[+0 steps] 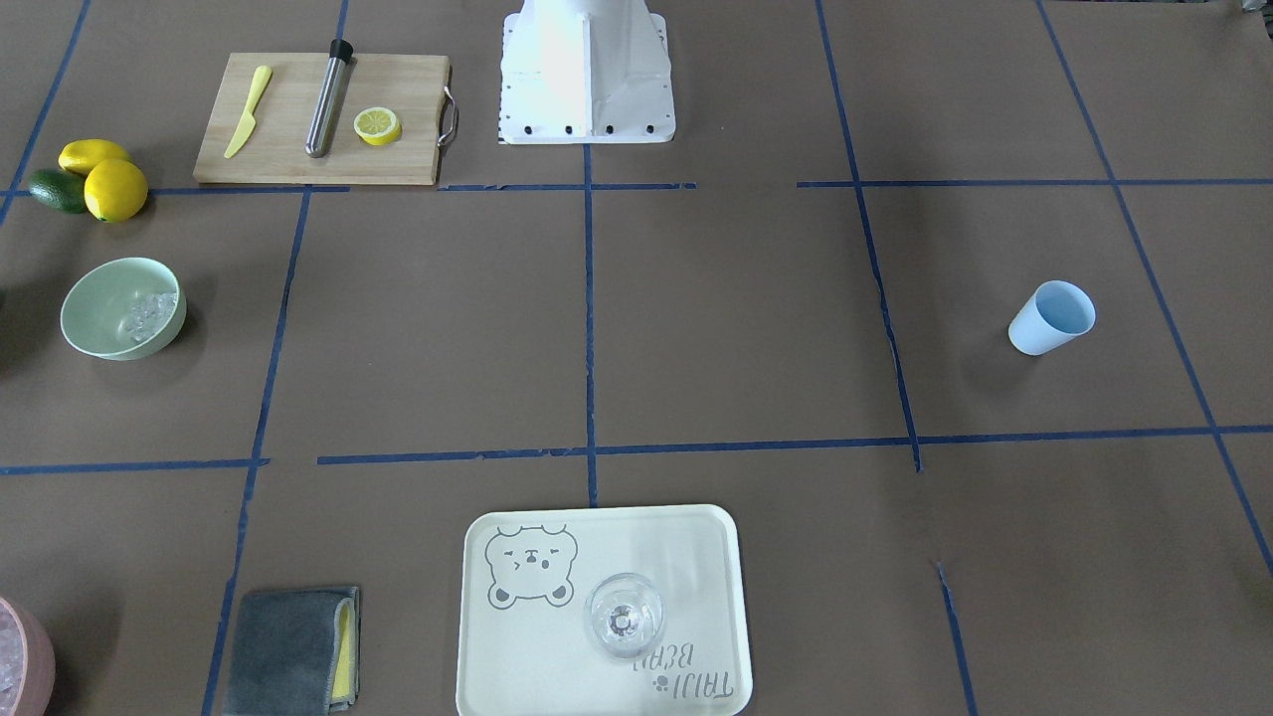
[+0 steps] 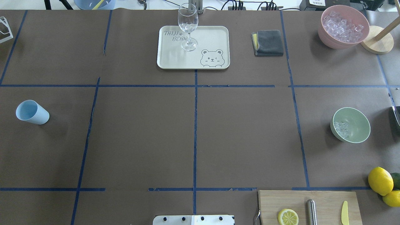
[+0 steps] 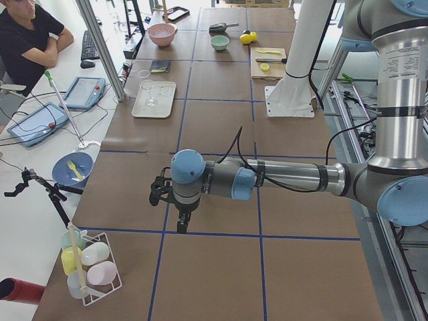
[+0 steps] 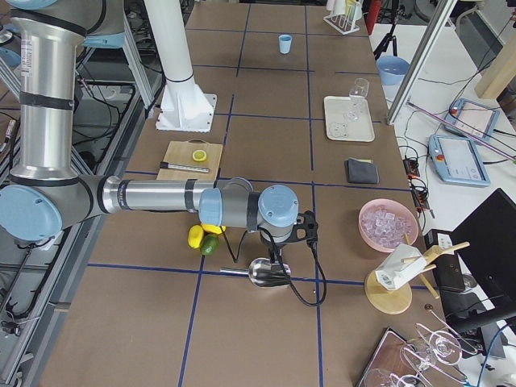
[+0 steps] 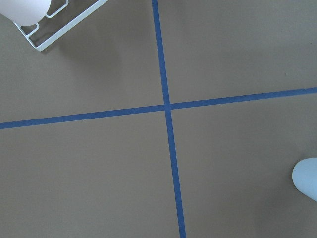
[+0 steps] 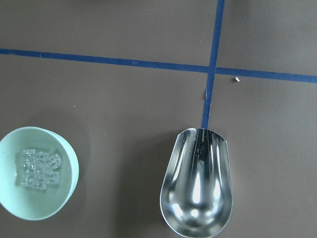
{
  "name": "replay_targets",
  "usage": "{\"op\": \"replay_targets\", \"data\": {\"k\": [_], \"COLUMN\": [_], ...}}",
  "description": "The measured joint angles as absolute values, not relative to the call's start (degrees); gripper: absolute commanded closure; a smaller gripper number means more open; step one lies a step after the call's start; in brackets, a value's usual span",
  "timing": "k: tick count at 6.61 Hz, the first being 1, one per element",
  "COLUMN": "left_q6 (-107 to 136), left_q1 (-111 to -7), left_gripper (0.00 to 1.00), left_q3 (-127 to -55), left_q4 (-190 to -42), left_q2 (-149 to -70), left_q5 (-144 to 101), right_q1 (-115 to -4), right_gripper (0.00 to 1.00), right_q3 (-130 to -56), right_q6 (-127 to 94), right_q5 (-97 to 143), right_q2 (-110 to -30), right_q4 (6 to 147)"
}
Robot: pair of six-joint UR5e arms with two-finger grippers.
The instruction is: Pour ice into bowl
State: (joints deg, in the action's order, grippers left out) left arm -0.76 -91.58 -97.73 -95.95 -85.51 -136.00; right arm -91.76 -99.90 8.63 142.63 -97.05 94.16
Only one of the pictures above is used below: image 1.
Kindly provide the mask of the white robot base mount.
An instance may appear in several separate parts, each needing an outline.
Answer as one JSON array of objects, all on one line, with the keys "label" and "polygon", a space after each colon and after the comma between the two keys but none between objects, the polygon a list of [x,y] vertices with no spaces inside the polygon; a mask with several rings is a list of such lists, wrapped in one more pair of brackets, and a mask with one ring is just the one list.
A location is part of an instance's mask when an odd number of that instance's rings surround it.
[{"label": "white robot base mount", "polygon": [[524,1],[505,15],[496,140],[659,144],[677,130],[665,18],[644,1]]}]

